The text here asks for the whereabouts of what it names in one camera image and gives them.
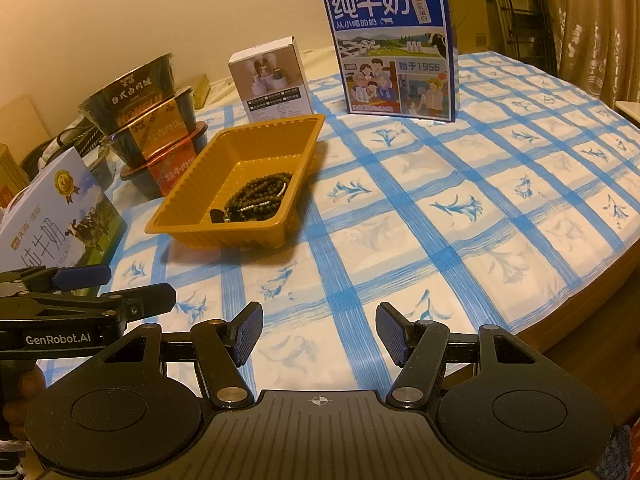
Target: finger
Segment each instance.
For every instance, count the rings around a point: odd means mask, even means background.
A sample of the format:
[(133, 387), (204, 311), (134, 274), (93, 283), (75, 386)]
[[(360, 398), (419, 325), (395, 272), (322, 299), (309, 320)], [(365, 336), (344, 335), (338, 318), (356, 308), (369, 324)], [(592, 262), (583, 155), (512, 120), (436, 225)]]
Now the finger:
[(18, 381), (18, 391), (25, 399), (33, 399), (46, 387), (44, 374), (38, 365), (33, 370), (23, 373)]
[(2, 416), (10, 426), (21, 426), (27, 415), (29, 401), (26, 399), (10, 400), (2, 407)]
[(27, 440), (27, 434), (24, 432), (24, 426), (9, 426), (9, 431), (18, 440)]

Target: tablecloth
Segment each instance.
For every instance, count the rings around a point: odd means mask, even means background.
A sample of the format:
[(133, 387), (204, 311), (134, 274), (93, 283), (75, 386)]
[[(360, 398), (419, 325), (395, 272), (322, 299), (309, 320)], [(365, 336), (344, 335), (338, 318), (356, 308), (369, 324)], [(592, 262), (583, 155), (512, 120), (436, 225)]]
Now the tablecloth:
[[(249, 301), (264, 330), (241, 373), (265, 388), (376, 389), (398, 373), (374, 328), (389, 301), (454, 332), (517, 333), (592, 282), (639, 237), (640, 131), (602, 102), (493, 52), (460, 57), (455, 123), (349, 115), (337, 75), (310, 83), (326, 114), (300, 228), (280, 250), (191, 250), (146, 235), (160, 200), (108, 196), (129, 225), (103, 292), (168, 282), (158, 322), (188, 330)], [(209, 138), (247, 122), (206, 108)], [(42, 362), (49, 383), (79, 360)], [(169, 375), (198, 391), (193, 367)]]

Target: wall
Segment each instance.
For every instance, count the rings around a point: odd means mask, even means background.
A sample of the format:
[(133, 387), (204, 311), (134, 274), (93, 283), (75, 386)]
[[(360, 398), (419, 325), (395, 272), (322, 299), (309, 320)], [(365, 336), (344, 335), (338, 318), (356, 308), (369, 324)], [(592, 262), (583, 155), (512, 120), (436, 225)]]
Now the wall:
[(26, 93), (56, 133), (92, 92), (165, 52), (176, 79), (228, 76), (237, 51), (331, 44), (322, 0), (0, 0), (0, 106)]

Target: yellow plastic tray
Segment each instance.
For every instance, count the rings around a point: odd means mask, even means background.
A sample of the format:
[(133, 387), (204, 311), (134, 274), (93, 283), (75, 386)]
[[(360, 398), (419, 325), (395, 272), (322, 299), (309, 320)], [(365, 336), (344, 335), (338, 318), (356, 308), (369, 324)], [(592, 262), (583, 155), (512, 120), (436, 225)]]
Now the yellow plastic tray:
[[(265, 121), (223, 130), (214, 137), (165, 197), (145, 232), (166, 233), (205, 249), (220, 246), (278, 248), (296, 217), (300, 195), (324, 115)], [(268, 220), (214, 224), (209, 211), (254, 178), (291, 173), (278, 212)]]

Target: curtain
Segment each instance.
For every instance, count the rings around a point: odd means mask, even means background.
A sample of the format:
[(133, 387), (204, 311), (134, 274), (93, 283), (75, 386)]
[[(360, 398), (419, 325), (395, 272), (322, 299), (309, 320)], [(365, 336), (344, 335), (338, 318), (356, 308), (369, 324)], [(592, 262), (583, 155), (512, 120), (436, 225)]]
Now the curtain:
[(558, 75), (607, 105), (640, 102), (640, 0), (548, 0)]

